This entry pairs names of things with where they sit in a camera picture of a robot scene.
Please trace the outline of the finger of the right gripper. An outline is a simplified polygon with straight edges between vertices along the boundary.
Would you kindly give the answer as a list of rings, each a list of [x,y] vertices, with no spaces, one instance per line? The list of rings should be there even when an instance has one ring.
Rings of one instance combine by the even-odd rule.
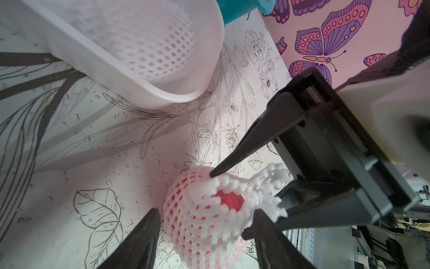
[[[281,231],[367,225],[381,217],[381,188],[376,183],[359,187],[297,179],[277,195],[286,217],[273,221]]]
[[[236,149],[209,174],[217,177],[252,155],[274,138],[285,133],[305,118],[305,111],[291,93],[285,92],[270,106],[245,133]]]

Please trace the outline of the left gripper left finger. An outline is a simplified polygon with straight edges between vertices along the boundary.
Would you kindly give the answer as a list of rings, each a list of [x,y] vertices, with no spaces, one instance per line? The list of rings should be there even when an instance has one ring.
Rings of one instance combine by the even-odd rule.
[[[101,269],[153,269],[160,227],[160,212],[157,208],[152,208],[99,267]]]

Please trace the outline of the netted apple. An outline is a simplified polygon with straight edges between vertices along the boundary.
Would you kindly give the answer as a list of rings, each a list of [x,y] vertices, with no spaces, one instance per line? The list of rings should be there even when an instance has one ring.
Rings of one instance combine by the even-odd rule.
[[[274,196],[289,180],[284,164],[271,163],[249,179],[230,173],[211,178],[212,170],[196,167],[178,176],[163,205],[166,235],[189,269],[234,269],[255,211],[272,221],[287,216]]]

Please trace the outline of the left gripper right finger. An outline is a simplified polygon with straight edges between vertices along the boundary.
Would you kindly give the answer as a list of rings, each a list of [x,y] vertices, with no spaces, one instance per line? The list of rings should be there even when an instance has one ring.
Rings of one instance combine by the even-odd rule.
[[[315,269],[261,209],[254,212],[252,237],[261,269]]]

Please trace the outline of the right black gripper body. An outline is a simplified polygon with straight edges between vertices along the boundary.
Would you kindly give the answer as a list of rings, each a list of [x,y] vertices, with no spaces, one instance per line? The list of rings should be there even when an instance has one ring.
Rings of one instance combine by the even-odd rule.
[[[271,142],[294,180],[356,188],[376,183],[381,188],[381,217],[404,213],[418,202],[412,187],[317,69],[297,75],[268,106],[285,92],[293,95],[306,115]]]

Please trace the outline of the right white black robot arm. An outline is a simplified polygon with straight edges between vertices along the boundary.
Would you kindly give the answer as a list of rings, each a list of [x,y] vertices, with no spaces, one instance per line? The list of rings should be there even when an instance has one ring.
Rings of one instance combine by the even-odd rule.
[[[371,225],[413,207],[397,164],[430,178],[430,3],[418,2],[398,51],[337,89],[316,68],[300,71],[210,176],[269,142],[294,177],[278,194],[281,231]]]

